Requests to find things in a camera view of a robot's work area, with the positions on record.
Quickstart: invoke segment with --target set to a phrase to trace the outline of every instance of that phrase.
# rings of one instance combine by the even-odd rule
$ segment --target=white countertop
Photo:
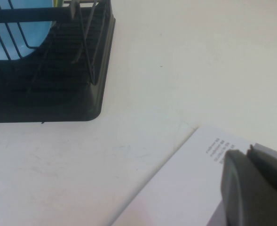
[[[101,115],[0,124],[0,226],[109,226],[201,124],[277,150],[277,0],[112,0]]]

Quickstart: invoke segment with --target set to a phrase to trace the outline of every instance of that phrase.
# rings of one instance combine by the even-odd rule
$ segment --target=wire rack
[[[0,23],[19,60],[0,60],[0,122],[87,121],[101,111],[115,19],[110,0],[66,0],[61,8],[1,9]],[[82,7],[91,3],[92,7]],[[54,21],[39,47],[28,44],[22,22]],[[17,23],[27,48],[22,57],[9,23]]]

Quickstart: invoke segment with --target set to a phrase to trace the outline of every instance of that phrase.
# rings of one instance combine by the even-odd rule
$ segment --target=blue dish
[[[53,0],[11,0],[14,8],[51,8]],[[8,0],[0,0],[1,9],[11,9]],[[52,22],[23,22],[20,26],[29,46],[38,47],[48,35]],[[17,23],[8,23],[18,50],[22,57],[32,53],[34,49],[27,48]],[[5,24],[0,24],[0,36],[12,60],[20,59]],[[8,57],[0,43],[0,60]]]

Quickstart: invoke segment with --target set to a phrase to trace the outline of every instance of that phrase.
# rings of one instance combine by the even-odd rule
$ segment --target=dish rack tray
[[[39,47],[23,35],[35,48],[29,56],[0,60],[0,122],[88,121],[100,114],[115,25],[111,1],[64,3],[69,5],[0,9],[9,33],[8,23],[23,34],[22,22],[56,22]]]

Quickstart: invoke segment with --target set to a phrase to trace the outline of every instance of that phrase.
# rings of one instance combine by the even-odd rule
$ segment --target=white paper
[[[222,200],[223,158],[254,143],[202,126],[128,205],[112,226],[206,226]]]

